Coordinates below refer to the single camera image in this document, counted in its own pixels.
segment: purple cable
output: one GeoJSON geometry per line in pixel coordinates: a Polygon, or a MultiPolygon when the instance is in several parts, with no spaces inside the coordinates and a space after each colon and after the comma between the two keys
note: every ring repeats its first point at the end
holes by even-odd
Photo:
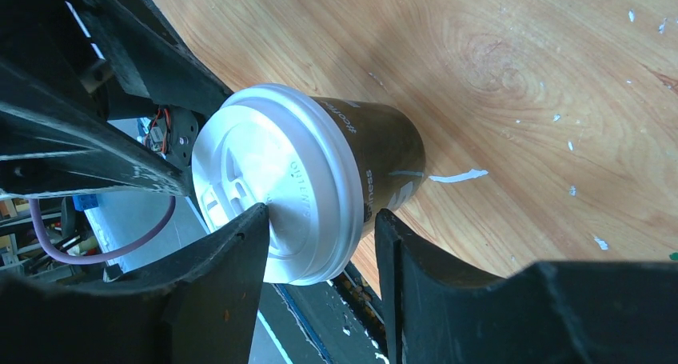
{"type": "Polygon", "coordinates": [[[174,207],[177,205],[177,199],[174,196],[172,196],[169,199],[169,208],[167,208],[165,216],[163,216],[162,219],[160,219],[160,222],[156,226],[154,226],[153,229],[149,230],[147,234],[141,236],[138,240],[131,242],[126,246],[123,246],[122,248],[111,250],[110,252],[106,252],[105,254],[95,254],[94,256],[71,256],[69,254],[61,252],[55,246],[53,246],[52,242],[50,241],[50,237],[47,236],[45,224],[42,222],[42,214],[40,213],[40,201],[32,198],[28,201],[28,203],[30,207],[30,216],[32,217],[33,220],[33,227],[35,228],[35,234],[38,237],[40,246],[45,251],[45,253],[58,262],[64,262],[66,264],[84,265],[84,264],[98,264],[99,262],[105,262],[112,258],[119,258],[123,254],[128,254],[129,252],[132,252],[133,250],[136,250],[138,247],[146,244],[148,241],[150,241],[151,238],[154,238],[157,234],[159,234],[160,231],[163,228],[165,228],[167,222],[170,221],[170,219],[172,218],[172,214],[174,213],[174,207]]]}

